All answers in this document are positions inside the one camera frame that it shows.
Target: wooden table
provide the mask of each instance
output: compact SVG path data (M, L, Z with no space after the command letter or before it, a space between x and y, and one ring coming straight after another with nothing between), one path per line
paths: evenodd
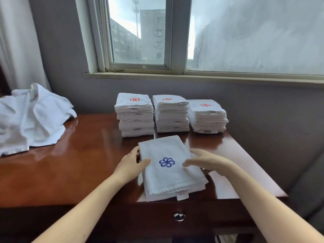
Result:
M233 160L274 195L285 195L227 132L122 138L115 114L80 114L65 126L56 145L0 158L0 236L36 237L109 177L138 142L167 135L179 135L188 148ZM205 174L209 180L206 190L183 201L140 202L145 200L144 187L140 178L135 179L112 199L90 239L257 233L241 201L231 199L236 194L228 181L217 174ZM288 202L287 197L281 200ZM176 212L183 212L185 220L177 222L173 217Z

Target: drawer knob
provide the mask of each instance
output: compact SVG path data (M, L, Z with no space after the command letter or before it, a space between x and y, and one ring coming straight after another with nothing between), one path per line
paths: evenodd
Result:
M185 219L186 215L184 214L179 214L179 213L175 213L174 218L176 219L177 222L181 222Z

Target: window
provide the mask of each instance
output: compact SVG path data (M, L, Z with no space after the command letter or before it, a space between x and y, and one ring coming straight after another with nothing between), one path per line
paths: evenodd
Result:
M186 70L324 74L323 7L324 0L192 0Z
M324 0L88 0L101 72L324 80Z

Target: towel label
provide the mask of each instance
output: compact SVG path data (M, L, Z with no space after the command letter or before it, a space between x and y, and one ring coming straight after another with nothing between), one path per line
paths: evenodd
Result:
M177 200L186 200L189 198L189 193L188 190L181 190L179 192L177 192Z

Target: table top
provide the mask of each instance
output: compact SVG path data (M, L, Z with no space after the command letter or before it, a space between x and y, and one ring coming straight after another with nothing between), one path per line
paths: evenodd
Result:
M226 131L219 134L198 134L192 130L155 132L154 136L122 138L116 114L79 114L65 126L66 131L56 145L0 158L0 208L77 204L109 177L121 158L139 142L168 135L179 135L187 148L201 148L231 159L272 194L285 196ZM226 178L216 172L207 178L206 190L196 192L189 200L237 198ZM111 203L144 201L143 191L139 177L124 186Z

